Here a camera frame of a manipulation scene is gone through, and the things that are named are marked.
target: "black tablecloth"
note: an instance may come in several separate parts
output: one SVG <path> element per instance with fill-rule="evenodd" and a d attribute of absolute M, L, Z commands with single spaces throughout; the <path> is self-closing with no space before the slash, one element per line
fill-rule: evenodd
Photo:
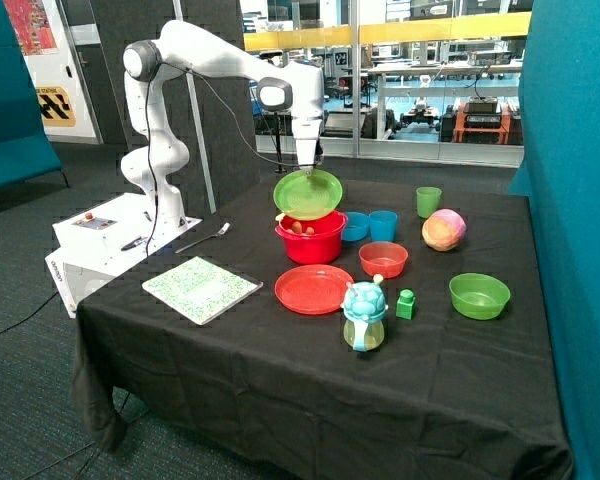
<path fill-rule="evenodd" d="M 396 211 L 396 241 L 409 251 L 403 274 L 383 284 L 385 342 L 358 353 L 344 341 L 342 312 L 301 316 L 275 297 L 276 279 L 297 265 L 274 232 L 274 186 L 250 190 L 79 305 L 72 398 L 102 448 L 124 436 L 117 386 L 167 421 L 303 478 L 569 477 L 526 198 L 445 191 L 467 237 L 441 253 L 422 240 L 414 187 L 343 181 L 339 209 Z M 224 237 L 174 253 L 225 220 Z M 357 256 L 368 241 L 344 244 L 333 265 L 370 280 Z M 202 327 L 142 290 L 198 255 L 264 287 Z M 508 284 L 499 319 L 453 309 L 449 280 L 463 272 Z M 410 321 L 395 316 L 404 288 L 416 295 Z"/>

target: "glass window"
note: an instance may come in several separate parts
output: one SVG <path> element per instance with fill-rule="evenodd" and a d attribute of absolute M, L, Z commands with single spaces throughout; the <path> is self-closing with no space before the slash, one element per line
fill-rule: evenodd
<path fill-rule="evenodd" d="M 256 3 L 267 12 L 255 36 L 245 34 L 252 53 L 277 47 L 281 65 L 301 59 L 322 69 L 326 154 L 521 161 L 518 85 L 532 0 L 241 3 L 243 12 Z M 270 122 L 255 121 L 260 135 L 271 133 Z M 289 135 L 287 127 L 277 133 Z M 293 151 L 292 141 L 280 143 Z"/>

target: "ball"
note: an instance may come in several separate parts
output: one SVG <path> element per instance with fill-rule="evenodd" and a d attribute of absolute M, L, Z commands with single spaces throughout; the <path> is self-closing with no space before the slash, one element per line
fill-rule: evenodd
<path fill-rule="evenodd" d="M 457 247 L 467 232 L 467 224 L 453 210 L 442 209 L 433 213 L 422 226 L 422 237 L 427 245 L 439 252 Z"/>

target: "notebook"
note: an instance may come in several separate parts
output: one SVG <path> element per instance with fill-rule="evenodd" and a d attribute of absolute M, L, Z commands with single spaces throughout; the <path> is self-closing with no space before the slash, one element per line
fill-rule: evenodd
<path fill-rule="evenodd" d="M 262 285 L 194 257 L 147 280 L 142 288 L 197 325 L 204 325 Z"/>

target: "black pole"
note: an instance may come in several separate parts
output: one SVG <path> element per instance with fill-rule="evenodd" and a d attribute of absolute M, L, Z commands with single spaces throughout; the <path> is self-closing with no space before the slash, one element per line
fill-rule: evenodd
<path fill-rule="evenodd" d="M 273 118 L 276 124 L 276 155 L 278 157 L 278 168 L 276 169 L 276 173 L 287 173 L 287 171 L 282 167 L 282 148 L 280 147 L 280 117 L 278 116 L 278 112 L 273 113 Z"/>

